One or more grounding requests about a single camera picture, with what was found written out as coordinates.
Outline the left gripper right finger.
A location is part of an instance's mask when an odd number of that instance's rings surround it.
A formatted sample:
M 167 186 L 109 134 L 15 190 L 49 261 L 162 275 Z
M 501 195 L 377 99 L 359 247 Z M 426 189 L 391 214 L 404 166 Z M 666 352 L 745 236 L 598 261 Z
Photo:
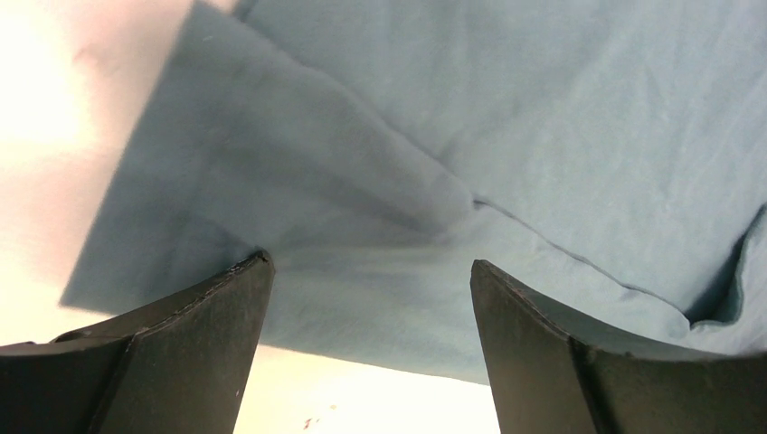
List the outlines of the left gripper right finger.
M 504 433 L 763 433 L 766 356 L 608 325 L 478 259 L 470 289 Z

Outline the blue-grey t shirt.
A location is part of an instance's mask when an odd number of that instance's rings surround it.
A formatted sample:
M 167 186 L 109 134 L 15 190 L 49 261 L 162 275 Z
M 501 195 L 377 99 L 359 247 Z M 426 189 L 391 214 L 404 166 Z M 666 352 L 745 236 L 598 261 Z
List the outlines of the blue-grey t shirt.
M 195 2 L 62 296 L 266 250 L 265 344 L 483 383 L 476 259 L 618 328 L 766 346 L 763 1 Z

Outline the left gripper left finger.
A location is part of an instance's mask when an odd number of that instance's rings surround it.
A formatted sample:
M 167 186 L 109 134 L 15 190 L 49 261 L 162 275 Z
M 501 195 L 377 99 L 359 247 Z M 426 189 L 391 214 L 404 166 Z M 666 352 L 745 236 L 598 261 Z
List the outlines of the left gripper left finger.
M 4 433 L 230 433 L 275 270 L 263 251 L 49 343 L 1 349 Z

